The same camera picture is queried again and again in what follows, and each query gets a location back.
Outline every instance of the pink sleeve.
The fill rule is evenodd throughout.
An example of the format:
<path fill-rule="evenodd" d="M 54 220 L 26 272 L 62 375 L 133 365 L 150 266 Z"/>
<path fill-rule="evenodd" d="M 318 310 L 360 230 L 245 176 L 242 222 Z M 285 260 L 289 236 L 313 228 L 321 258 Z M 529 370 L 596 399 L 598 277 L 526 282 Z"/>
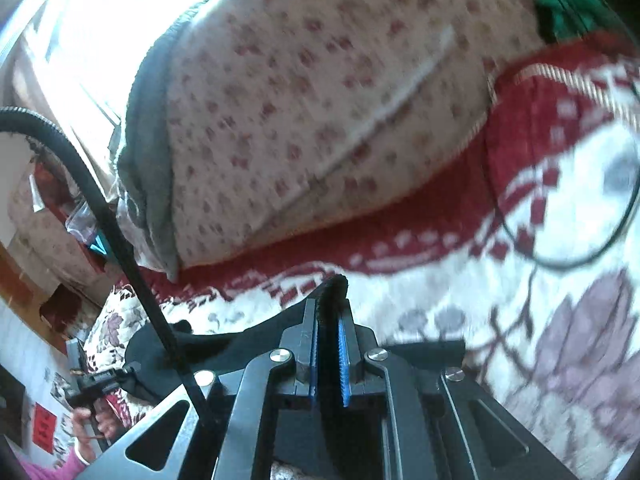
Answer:
<path fill-rule="evenodd" d="M 22 460 L 20 464 L 31 480 L 73 480 L 86 468 L 73 449 L 60 469 L 47 469 Z"/>

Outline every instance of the patterned blanket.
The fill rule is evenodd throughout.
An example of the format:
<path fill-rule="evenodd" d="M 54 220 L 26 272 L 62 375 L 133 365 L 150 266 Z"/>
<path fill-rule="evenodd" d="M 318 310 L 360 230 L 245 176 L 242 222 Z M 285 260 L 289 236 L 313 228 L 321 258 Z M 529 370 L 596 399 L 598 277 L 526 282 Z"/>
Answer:
<path fill-rule="evenodd" d="M 581 479 L 615 478 L 640 440 L 640 219 L 596 262 L 548 270 L 521 251 L 573 259 L 620 220 L 640 164 L 638 108 L 607 38 L 511 66 L 479 133 L 415 194 L 385 210 L 299 236 L 172 285 L 147 277 L 169 322 L 237 332 L 298 301 L 334 272 L 348 277 L 355 321 L 381 344 L 466 340 L 478 381 Z M 119 365 L 146 321 L 130 287 L 108 299 L 86 352 Z M 149 406 L 113 398 L 126 424 Z M 284 466 L 272 478 L 297 478 Z"/>
<path fill-rule="evenodd" d="M 543 46 L 533 1 L 209 0 L 132 88 L 130 241 L 174 278 L 408 195 Z"/>

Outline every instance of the green cloth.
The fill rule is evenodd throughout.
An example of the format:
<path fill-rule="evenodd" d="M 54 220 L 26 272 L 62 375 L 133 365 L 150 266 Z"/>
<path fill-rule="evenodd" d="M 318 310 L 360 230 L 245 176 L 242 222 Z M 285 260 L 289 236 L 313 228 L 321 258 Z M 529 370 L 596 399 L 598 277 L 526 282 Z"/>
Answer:
<path fill-rule="evenodd" d="M 556 41 L 570 40 L 599 28 L 610 28 L 612 12 L 601 0 L 536 0 L 538 9 L 550 12 Z"/>

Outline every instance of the red and white blanket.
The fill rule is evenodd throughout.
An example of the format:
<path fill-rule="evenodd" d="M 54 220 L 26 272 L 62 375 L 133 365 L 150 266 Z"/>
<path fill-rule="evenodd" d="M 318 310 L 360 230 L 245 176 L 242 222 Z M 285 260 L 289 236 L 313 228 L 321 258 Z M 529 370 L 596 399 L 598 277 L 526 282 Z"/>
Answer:
<path fill-rule="evenodd" d="M 190 269 L 180 279 L 186 286 L 149 272 L 166 318 L 188 319 L 199 333 L 241 331 L 341 272 L 355 321 L 381 344 L 463 337 L 478 380 L 579 478 L 614 478 L 640 440 L 640 220 L 595 263 L 546 270 L 513 249 L 481 169 L 486 141 L 521 248 L 565 260 L 606 240 L 640 164 L 630 127 L 638 125 L 634 75 L 604 54 L 602 40 L 546 50 L 504 71 L 478 134 L 410 197 Z M 603 96 L 617 106 L 603 106 Z M 117 288 L 87 341 L 90 365 L 121 364 L 145 321 L 130 287 Z M 150 409 L 125 393 L 113 400 L 127 424 Z"/>

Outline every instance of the human hand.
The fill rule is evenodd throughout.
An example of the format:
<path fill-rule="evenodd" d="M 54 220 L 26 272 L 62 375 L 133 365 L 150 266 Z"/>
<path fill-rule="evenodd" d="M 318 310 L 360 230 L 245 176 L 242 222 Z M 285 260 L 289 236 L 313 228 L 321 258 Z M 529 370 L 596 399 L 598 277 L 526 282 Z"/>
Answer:
<path fill-rule="evenodd" d="M 91 445 L 91 441 L 95 437 L 90 437 L 84 425 L 91 417 L 91 410 L 87 408 L 76 408 L 71 414 L 71 422 L 74 427 L 74 436 L 78 440 L 78 453 L 86 462 L 91 463 L 95 460 L 95 451 Z M 120 421 L 116 417 L 111 408 L 104 409 L 95 416 L 98 421 L 98 431 L 106 438 L 113 438 L 118 431 Z"/>

